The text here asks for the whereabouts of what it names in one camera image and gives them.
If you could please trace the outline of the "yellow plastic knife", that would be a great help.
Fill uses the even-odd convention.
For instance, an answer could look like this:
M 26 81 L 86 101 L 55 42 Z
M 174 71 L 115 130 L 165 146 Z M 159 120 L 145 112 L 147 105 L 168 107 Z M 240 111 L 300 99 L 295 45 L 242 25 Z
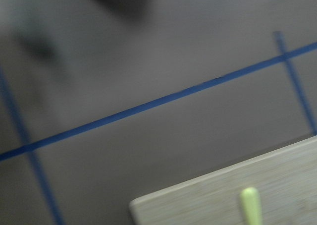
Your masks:
M 240 202 L 247 225 L 262 225 L 261 198 L 255 187 L 248 187 L 241 191 Z

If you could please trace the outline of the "wooden cutting board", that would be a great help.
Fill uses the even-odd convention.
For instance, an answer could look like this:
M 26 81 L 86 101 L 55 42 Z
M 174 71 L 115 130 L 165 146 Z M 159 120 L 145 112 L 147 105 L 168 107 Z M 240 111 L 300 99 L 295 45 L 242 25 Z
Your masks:
M 246 225 L 248 187 L 260 194 L 263 225 L 316 224 L 316 137 L 136 198 L 129 209 L 138 225 Z

